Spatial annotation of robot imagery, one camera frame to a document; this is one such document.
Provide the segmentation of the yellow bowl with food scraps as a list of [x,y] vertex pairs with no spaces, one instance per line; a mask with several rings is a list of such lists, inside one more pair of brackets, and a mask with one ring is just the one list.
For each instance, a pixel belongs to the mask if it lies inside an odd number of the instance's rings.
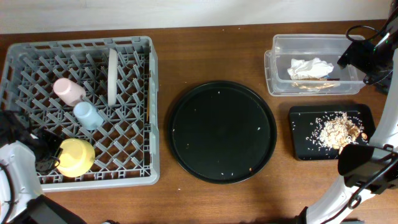
[[66,177],[79,177],[88,172],[95,161],[94,147],[81,139],[64,140],[60,148],[58,171]]

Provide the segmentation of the light blue cup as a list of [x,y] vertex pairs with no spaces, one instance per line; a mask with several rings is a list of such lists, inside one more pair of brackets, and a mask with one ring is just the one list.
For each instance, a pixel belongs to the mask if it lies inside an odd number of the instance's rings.
[[97,112],[96,108],[89,102],[82,101],[74,106],[73,114],[86,130],[92,131],[104,123],[104,119]]

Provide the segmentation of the pink cup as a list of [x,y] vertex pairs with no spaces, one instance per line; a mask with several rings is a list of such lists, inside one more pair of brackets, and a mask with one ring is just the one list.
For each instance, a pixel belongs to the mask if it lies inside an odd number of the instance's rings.
[[77,105],[86,96],[83,87],[67,78],[56,80],[53,84],[53,91],[68,106]]

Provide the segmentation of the white napkin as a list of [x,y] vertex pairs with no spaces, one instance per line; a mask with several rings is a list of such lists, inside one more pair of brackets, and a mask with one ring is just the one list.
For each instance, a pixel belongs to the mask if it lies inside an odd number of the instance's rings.
[[334,69],[332,63],[315,57],[312,60],[292,59],[287,73],[292,80],[321,79],[331,73]]

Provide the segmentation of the gold foil wrapper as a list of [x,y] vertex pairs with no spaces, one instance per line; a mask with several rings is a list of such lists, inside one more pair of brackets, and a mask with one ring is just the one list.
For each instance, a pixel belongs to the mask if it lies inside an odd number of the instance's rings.
[[292,83],[293,87],[301,90],[320,91],[340,86],[339,78],[304,78]]

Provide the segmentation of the pile of food scraps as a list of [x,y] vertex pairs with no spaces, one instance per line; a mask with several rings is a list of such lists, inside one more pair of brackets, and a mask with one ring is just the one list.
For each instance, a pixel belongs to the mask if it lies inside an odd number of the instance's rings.
[[370,136],[365,133],[363,121],[357,116],[348,115],[347,112],[325,112],[323,116],[315,118],[309,123],[310,134],[305,140],[318,148],[326,151],[332,149],[341,154],[343,148],[349,144],[365,144]]

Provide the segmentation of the grey plate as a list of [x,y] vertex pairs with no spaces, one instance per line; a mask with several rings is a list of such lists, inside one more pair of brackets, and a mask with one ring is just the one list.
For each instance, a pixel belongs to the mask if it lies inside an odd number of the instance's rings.
[[108,59],[108,105],[116,104],[118,80],[118,54],[114,49],[109,50]]

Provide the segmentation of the wooden chopstick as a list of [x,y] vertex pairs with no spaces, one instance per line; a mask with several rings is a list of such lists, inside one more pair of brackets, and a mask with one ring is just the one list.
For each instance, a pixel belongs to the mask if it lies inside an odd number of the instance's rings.
[[147,115],[146,115],[146,121],[149,123],[150,121],[150,92],[148,90],[147,94]]

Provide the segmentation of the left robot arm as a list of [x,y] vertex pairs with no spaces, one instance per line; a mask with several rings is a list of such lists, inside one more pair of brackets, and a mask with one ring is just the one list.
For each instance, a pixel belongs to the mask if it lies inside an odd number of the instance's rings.
[[20,111],[1,110],[1,223],[84,223],[44,195],[38,174],[60,163],[63,138],[34,131]]

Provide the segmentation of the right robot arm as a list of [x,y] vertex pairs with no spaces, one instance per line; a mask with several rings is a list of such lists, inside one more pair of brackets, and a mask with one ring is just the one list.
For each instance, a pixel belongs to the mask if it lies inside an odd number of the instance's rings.
[[349,144],[338,159],[339,177],[323,195],[294,218],[294,223],[342,223],[361,203],[397,188],[397,1],[392,1],[386,23],[373,38],[351,41],[338,60],[365,73],[367,85],[391,77],[381,120],[369,144]]

